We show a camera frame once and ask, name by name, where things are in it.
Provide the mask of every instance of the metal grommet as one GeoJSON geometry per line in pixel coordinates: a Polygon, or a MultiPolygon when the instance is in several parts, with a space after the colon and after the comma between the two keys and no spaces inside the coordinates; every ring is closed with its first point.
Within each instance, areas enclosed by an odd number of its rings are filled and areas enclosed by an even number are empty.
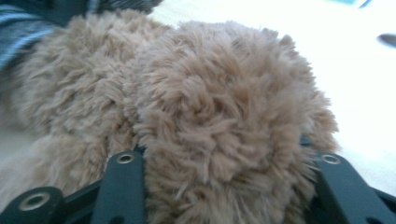
{"type": "Polygon", "coordinates": [[[134,160],[134,155],[130,155],[130,154],[120,155],[117,158],[117,162],[120,163],[120,164],[129,163],[129,162],[131,162],[133,160],[134,160]]]}
{"type": "Polygon", "coordinates": [[[337,165],[341,163],[340,159],[332,155],[322,155],[321,158],[329,164],[337,165]]]}
{"type": "Polygon", "coordinates": [[[49,199],[50,195],[47,192],[38,192],[23,199],[19,208],[21,211],[35,210],[45,204],[49,199]]]}

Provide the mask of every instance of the tan dog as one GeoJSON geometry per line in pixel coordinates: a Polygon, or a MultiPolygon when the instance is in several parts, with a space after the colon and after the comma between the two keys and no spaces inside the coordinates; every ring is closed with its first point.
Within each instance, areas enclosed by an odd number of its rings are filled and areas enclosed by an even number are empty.
{"type": "Polygon", "coordinates": [[[173,30],[133,11],[75,19],[15,68],[10,110],[42,137],[0,167],[0,210],[98,180],[147,147],[149,223],[304,223],[329,101],[288,36],[234,22],[173,30]]]}

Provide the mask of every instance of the dark object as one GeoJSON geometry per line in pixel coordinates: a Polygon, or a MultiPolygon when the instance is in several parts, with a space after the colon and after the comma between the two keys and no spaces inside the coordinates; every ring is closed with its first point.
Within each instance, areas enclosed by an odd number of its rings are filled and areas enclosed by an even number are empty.
{"type": "Polygon", "coordinates": [[[149,13],[161,0],[0,0],[0,71],[72,17],[116,9],[149,13]]]}
{"type": "MultiPolygon", "coordinates": [[[[132,152],[115,155],[108,163],[102,182],[65,199],[55,188],[23,193],[0,215],[0,223],[145,223],[143,160],[138,151],[144,148],[136,147],[132,152]],[[40,197],[32,197],[37,193],[47,193],[49,198],[42,203],[40,197]],[[29,197],[27,201],[35,209],[22,211],[21,203],[29,197]]],[[[308,224],[396,223],[396,198],[369,188],[345,159],[318,153],[317,164],[318,197],[306,213],[308,224]]]]}
{"type": "Polygon", "coordinates": [[[396,223],[396,198],[371,189],[347,160],[319,152],[317,165],[318,197],[312,202],[308,223],[396,223]]]}
{"type": "Polygon", "coordinates": [[[378,37],[378,40],[387,46],[396,48],[396,35],[393,34],[382,34],[378,37]]]}
{"type": "Polygon", "coordinates": [[[1,224],[146,223],[143,158],[122,152],[107,164],[98,181],[64,198],[56,188],[29,190],[0,215],[1,224]],[[23,203],[30,210],[23,210],[23,203]]]}
{"type": "Polygon", "coordinates": [[[5,4],[21,7],[31,14],[66,26],[70,19],[86,12],[101,13],[106,10],[136,9],[151,12],[161,0],[3,0],[5,4]]]}

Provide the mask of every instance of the white floor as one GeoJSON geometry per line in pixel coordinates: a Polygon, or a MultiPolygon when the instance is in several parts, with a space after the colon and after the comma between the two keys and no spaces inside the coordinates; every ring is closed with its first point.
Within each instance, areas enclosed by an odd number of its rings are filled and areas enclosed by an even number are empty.
{"type": "MultiPolygon", "coordinates": [[[[290,34],[312,63],[318,86],[332,98],[340,154],[369,185],[396,195],[396,49],[376,40],[396,33],[396,4],[372,2],[356,9],[320,0],[164,0],[150,17],[174,26],[231,20],[290,34]]],[[[0,162],[33,139],[1,130],[0,162]]]]}

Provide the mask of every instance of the fluffy dog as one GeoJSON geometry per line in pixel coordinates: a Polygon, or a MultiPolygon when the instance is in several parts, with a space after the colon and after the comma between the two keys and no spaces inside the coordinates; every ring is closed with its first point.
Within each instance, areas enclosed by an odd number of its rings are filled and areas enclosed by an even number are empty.
{"type": "Polygon", "coordinates": [[[31,188],[81,189],[139,143],[149,223],[304,223],[314,149],[336,149],[308,62],[267,29],[106,13],[47,36],[10,73],[8,109],[42,137],[0,167],[0,210],[31,188]]]}

